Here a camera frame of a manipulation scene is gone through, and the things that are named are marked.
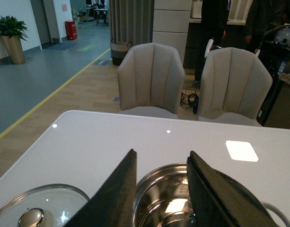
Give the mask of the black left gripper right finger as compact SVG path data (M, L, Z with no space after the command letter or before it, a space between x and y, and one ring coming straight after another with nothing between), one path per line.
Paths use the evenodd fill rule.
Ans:
M190 198L200 227L275 227L275 221L194 151L187 159Z

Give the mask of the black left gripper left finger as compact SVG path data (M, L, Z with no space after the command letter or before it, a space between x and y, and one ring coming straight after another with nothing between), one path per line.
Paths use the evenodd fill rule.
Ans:
M130 227L136 194L137 152L130 149L67 227Z

